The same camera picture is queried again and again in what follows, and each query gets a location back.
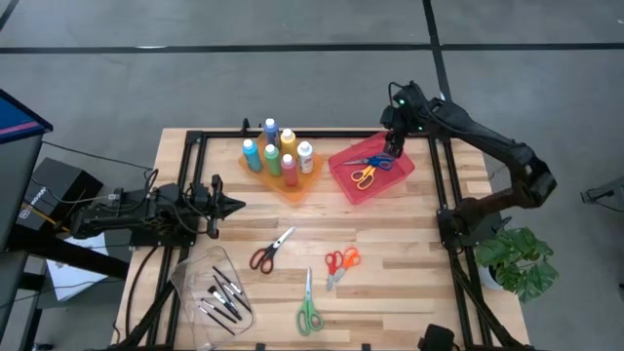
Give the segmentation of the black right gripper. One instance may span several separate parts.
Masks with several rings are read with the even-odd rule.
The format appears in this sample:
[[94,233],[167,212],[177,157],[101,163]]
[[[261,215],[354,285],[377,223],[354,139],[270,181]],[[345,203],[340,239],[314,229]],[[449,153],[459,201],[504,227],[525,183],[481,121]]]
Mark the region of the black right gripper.
[[404,109],[387,105],[381,114],[380,124],[389,132],[385,136],[383,153],[388,157],[401,157],[405,136],[420,132],[420,124]]

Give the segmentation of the blue handled scissors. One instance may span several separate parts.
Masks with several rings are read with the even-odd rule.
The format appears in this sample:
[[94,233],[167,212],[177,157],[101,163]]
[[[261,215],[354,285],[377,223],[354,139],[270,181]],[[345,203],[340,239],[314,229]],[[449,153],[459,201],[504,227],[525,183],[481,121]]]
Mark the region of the blue handled scissors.
[[384,153],[344,162],[344,165],[369,165],[388,171],[393,167],[395,159]]

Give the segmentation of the yellow handled scissors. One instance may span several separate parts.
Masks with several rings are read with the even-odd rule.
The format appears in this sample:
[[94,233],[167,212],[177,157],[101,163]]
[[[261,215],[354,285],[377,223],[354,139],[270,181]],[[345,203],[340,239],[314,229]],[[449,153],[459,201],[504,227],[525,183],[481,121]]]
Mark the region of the yellow handled scissors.
[[366,190],[374,183],[375,170],[375,166],[366,166],[364,169],[354,171],[351,174],[351,180],[358,190]]

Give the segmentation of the teal paint bottle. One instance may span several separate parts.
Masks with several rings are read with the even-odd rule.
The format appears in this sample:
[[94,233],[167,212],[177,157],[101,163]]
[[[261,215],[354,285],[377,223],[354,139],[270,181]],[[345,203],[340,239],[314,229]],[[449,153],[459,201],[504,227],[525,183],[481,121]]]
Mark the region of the teal paint bottle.
[[255,173],[259,173],[262,170],[262,162],[256,143],[252,139],[247,138],[243,141],[242,150],[249,169]]

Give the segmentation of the green paint bottle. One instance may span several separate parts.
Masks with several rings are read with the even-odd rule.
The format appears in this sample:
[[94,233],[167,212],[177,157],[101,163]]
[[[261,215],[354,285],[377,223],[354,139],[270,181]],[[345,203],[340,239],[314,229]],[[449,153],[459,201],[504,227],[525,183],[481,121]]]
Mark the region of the green paint bottle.
[[268,172],[272,176],[280,176],[282,167],[279,148],[274,144],[268,143],[264,148],[264,159]]

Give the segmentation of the thin black paintbrush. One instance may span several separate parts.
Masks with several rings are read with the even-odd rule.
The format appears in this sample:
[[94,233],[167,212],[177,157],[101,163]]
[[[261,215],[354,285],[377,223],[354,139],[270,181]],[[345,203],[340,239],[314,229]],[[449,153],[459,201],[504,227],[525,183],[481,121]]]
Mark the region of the thin black paintbrush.
[[200,300],[201,300],[201,302],[202,302],[204,305],[208,306],[208,307],[209,307],[209,308],[211,308],[214,312],[216,312],[216,313],[220,314],[221,316],[223,316],[226,320],[228,320],[228,321],[230,321],[230,322],[232,322],[232,323],[234,323],[234,324],[236,324],[236,323],[237,323],[237,322],[236,322],[233,318],[231,318],[229,315],[227,315],[225,312],[223,312],[223,311],[222,311],[221,309],[219,309],[218,307],[216,307],[216,306],[214,306],[213,304],[209,303],[209,302],[208,302],[205,298],[203,298],[203,297],[202,297]]
[[223,329],[225,329],[227,332],[229,332],[232,335],[235,335],[234,331],[229,329],[227,326],[225,326],[217,317],[215,317],[213,314],[211,314],[208,310],[206,310],[204,307],[202,306],[198,306],[199,310],[201,310],[205,315],[207,315],[210,319],[212,319],[217,325],[219,325],[220,327],[222,327]]
[[253,313],[249,304],[243,299],[243,292],[233,283],[225,283],[223,287],[250,313]]
[[228,307],[228,310],[238,319],[241,320],[242,317],[239,314],[238,310],[236,309],[235,305],[233,304],[231,298],[229,297],[228,293],[225,290],[225,287],[223,286],[223,284],[218,280],[217,277],[214,277],[216,284],[218,285],[218,287],[221,290],[221,295],[223,296],[224,300],[225,300],[225,304]]
[[225,274],[223,274],[218,268],[213,266],[213,270],[231,287],[238,295],[242,295],[243,291],[233,281],[231,281]]

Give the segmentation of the pink paint bottle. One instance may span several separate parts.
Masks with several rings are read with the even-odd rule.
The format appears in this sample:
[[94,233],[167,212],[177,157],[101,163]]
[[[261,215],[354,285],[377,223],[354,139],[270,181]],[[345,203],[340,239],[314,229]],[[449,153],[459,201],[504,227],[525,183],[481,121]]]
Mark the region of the pink paint bottle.
[[282,175],[286,186],[297,186],[296,161],[291,154],[284,154],[281,160]]

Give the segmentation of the blue paint bottle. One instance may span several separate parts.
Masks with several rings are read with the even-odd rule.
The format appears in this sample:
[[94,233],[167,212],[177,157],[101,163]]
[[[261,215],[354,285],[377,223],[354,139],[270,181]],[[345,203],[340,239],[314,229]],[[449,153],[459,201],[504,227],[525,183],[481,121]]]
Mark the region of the blue paint bottle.
[[268,144],[272,144],[275,147],[279,147],[279,126],[273,118],[267,118],[264,121],[263,130],[265,139]]

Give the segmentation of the yellow paint bottle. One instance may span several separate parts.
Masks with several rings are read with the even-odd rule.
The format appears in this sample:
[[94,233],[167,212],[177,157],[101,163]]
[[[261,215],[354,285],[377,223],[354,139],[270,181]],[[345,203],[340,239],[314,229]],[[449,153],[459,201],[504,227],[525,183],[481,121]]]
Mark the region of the yellow paint bottle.
[[294,159],[297,156],[297,143],[295,132],[291,129],[283,129],[280,134],[280,146],[282,154],[290,154]]

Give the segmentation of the white paint bottle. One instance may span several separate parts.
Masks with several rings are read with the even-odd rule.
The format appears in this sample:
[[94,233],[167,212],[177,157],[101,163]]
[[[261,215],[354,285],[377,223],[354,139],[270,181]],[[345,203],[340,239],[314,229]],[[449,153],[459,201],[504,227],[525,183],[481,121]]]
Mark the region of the white paint bottle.
[[303,174],[311,174],[314,168],[313,147],[308,141],[302,141],[297,147],[298,166]]

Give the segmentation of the wide black paintbrush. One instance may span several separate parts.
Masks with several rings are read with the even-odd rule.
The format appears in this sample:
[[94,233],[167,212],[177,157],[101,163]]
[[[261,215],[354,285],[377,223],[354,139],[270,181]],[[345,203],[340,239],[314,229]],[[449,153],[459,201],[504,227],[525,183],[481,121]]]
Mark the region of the wide black paintbrush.
[[216,298],[238,321],[242,321],[242,316],[238,313],[234,305],[230,302],[224,292],[220,292],[216,286],[210,286],[208,292]]

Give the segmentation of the small orange scissors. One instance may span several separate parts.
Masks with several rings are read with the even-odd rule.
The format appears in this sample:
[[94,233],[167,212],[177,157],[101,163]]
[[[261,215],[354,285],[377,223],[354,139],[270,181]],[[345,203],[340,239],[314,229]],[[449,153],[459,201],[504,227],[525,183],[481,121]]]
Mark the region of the small orange scissors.
[[361,262],[361,256],[359,250],[356,247],[349,247],[342,254],[342,263],[341,266],[337,269],[333,281],[335,283],[339,282],[342,276],[346,273],[348,269],[353,266],[358,265]]

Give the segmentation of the dark red black scissors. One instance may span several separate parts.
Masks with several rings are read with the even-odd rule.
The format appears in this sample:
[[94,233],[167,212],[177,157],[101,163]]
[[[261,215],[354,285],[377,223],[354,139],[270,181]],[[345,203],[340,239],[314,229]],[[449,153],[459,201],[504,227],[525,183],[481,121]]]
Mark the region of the dark red black scissors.
[[259,270],[263,274],[270,274],[274,268],[275,254],[295,230],[295,226],[289,228],[271,245],[263,249],[258,249],[250,258],[250,268],[252,270]]

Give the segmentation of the black rounded object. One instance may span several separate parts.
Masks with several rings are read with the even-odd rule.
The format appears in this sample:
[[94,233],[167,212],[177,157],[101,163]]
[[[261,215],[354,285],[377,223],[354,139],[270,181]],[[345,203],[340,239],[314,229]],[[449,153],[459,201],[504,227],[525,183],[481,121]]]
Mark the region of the black rounded object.
[[430,324],[418,340],[417,348],[420,351],[454,351],[454,333],[445,327]]

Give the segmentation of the monitor with blue screen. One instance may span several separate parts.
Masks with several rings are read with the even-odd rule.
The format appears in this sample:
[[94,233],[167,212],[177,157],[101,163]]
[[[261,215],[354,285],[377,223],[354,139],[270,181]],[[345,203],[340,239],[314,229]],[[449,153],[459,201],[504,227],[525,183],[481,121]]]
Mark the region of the monitor with blue screen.
[[0,89],[0,252],[6,250],[43,134],[53,125]]

